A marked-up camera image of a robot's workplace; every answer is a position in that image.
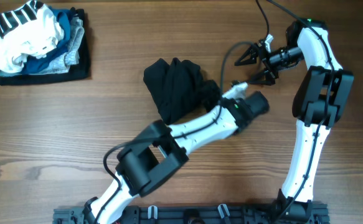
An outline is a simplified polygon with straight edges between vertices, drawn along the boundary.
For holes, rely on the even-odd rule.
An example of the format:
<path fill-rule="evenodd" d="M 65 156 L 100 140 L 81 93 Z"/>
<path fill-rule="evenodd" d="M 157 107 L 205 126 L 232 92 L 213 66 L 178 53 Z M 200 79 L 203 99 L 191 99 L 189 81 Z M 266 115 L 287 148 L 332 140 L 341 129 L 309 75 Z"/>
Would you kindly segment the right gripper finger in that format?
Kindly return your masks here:
<path fill-rule="evenodd" d="M 251 65 L 257 63 L 257 58 L 260 57 L 260 48 L 257 44 L 249 46 L 242 56 L 234 62 L 235 66 Z"/>
<path fill-rule="evenodd" d="M 276 72 L 270 70 L 262 70 L 250 77 L 247 83 L 252 85 L 274 85 L 276 80 Z"/>

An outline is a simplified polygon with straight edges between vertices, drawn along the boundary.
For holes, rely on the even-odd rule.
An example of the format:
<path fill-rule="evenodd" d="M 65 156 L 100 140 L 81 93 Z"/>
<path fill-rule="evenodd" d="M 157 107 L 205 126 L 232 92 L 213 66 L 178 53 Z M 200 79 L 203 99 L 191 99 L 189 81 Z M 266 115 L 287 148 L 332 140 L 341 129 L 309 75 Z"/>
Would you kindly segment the black t-shirt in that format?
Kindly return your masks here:
<path fill-rule="evenodd" d="M 176 123 L 200 106 L 211 111 L 221 95 L 216 82 L 206 80 L 200 65 L 190 60 L 173 58 L 167 63 L 160 58 L 145 68 L 143 81 L 167 125 Z"/>

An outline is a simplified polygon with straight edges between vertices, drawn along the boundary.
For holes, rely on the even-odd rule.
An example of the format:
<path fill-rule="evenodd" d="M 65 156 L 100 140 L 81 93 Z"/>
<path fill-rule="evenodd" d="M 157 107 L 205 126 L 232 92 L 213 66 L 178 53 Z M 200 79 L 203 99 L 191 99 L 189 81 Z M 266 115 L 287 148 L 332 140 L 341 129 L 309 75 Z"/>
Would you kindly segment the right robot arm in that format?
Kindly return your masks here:
<path fill-rule="evenodd" d="M 319 158 L 331 128 L 340 120 L 354 76 L 337 62 L 323 21 L 298 19 L 286 30 L 286 46 L 272 51 L 268 34 L 251 45 L 236 66 L 262 62 L 265 68 L 249 84 L 273 85 L 278 73 L 304 60 L 308 69 L 293 100 L 296 142 L 291 165 L 276 200 L 258 208 L 268 223 L 321 221 L 324 206 L 313 203 L 313 183 Z"/>

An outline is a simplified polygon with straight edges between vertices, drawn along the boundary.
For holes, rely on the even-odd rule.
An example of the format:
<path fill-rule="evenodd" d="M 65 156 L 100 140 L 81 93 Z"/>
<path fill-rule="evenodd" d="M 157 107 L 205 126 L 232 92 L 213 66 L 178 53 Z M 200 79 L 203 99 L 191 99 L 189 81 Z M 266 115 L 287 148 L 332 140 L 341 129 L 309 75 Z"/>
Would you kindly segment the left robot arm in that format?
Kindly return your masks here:
<path fill-rule="evenodd" d="M 151 123 L 133 140 L 105 154 L 103 165 L 113 182 L 101 197 L 85 204 L 85 223 L 116 222 L 134 198 L 162 186 L 192 152 L 242 132 L 268 110 L 268 100 L 256 91 L 246 98 L 222 98 L 211 112 L 188 123 Z"/>

